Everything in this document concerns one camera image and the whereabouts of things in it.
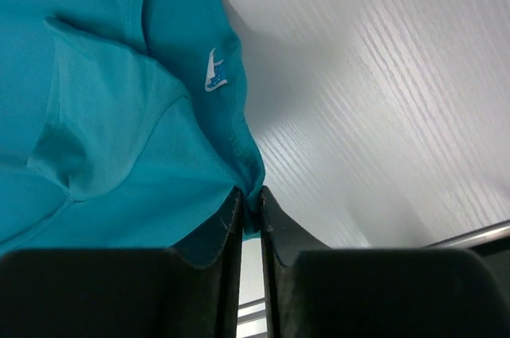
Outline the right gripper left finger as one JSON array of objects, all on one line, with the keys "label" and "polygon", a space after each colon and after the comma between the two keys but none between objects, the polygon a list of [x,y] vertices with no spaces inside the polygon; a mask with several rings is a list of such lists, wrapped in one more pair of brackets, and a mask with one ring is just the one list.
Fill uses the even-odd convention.
[{"label": "right gripper left finger", "polygon": [[235,337],[244,199],[232,189],[219,209],[173,245],[174,337]]}]

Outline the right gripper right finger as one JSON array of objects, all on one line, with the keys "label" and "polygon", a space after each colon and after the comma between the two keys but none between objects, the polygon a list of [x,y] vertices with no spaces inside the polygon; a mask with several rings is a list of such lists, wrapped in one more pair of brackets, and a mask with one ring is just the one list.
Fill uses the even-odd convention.
[{"label": "right gripper right finger", "polygon": [[260,193],[265,310],[270,337],[296,337],[303,297],[293,265],[303,252],[329,247],[285,213],[268,187]]}]

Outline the teal t-shirt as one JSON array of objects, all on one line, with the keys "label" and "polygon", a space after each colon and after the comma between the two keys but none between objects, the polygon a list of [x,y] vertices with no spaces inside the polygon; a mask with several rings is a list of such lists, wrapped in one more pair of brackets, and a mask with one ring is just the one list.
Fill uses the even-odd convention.
[{"label": "teal t-shirt", "polygon": [[264,181],[222,0],[1,0],[1,250],[168,247]]}]

